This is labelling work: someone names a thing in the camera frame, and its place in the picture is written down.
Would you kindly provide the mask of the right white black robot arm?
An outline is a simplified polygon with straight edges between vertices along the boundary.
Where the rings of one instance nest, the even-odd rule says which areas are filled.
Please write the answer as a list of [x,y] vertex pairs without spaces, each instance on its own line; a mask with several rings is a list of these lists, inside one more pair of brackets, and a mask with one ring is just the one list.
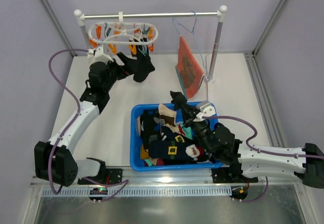
[[[285,177],[300,179],[302,184],[323,188],[323,152],[312,143],[304,147],[283,148],[250,144],[257,136],[257,129],[249,122],[233,116],[217,116],[209,101],[196,106],[186,101],[172,100],[174,108],[181,110],[185,124],[193,129],[198,144],[212,156],[229,166],[229,173],[254,177]],[[242,143],[223,124],[217,123],[214,129],[208,125],[211,119],[235,120],[250,127],[252,136]]]

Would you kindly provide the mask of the dark grey long sock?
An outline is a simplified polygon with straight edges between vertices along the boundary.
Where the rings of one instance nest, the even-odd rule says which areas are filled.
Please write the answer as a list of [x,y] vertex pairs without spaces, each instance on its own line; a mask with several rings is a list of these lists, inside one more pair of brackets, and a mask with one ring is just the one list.
[[181,92],[170,91],[172,98],[171,103],[174,105],[174,110],[179,110],[187,104],[187,98]]

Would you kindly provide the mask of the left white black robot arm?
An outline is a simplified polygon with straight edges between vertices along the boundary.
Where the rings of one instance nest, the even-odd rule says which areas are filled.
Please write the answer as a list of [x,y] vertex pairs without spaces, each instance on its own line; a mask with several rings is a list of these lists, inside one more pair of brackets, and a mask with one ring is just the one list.
[[107,105],[112,86],[134,73],[134,60],[123,53],[115,59],[99,59],[90,65],[86,89],[76,99],[76,112],[69,121],[48,141],[39,141],[34,147],[35,175],[51,185],[68,187],[75,180],[103,183],[107,177],[104,161],[88,157],[76,161],[73,152],[76,144],[89,125],[101,114]]

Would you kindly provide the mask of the white oval clip hanger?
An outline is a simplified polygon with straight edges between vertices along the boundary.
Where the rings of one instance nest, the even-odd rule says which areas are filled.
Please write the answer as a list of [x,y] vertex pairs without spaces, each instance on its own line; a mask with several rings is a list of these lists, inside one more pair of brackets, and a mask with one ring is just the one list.
[[117,21],[99,21],[88,29],[88,37],[97,44],[105,45],[139,45],[155,43],[159,36],[158,29],[144,22],[125,22],[122,12]]

